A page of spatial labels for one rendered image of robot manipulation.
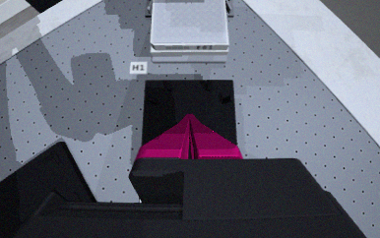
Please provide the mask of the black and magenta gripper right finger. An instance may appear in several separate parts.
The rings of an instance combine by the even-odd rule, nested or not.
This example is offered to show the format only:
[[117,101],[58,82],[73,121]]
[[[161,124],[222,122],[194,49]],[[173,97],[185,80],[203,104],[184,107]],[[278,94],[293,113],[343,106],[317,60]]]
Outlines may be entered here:
[[239,147],[189,114],[191,159],[243,159]]

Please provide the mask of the grey perforated base plate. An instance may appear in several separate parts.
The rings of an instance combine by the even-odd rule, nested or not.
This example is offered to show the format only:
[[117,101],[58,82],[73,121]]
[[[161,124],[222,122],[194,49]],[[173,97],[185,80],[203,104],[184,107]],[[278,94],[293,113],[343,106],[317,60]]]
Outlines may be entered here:
[[291,47],[232,0],[226,63],[153,63],[146,2],[101,0],[0,64],[0,181],[65,142],[97,202],[138,203],[145,80],[233,80],[243,159],[299,159],[380,238],[380,146]]

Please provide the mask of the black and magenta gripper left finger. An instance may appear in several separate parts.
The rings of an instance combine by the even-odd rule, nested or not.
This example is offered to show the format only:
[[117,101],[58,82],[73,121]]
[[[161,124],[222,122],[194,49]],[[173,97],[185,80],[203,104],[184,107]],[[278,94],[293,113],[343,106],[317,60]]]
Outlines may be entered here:
[[[141,157],[179,157],[189,155],[189,114],[179,123],[140,147],[136,159]],[[135,160],[136,160],[135,159]]]

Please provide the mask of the white multi-well plate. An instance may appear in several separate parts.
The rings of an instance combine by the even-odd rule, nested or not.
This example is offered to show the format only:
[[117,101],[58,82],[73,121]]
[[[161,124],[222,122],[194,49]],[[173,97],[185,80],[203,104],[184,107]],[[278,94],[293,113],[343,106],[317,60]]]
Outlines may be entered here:
[[225,0],[153,0],[151,53],[227,55]]

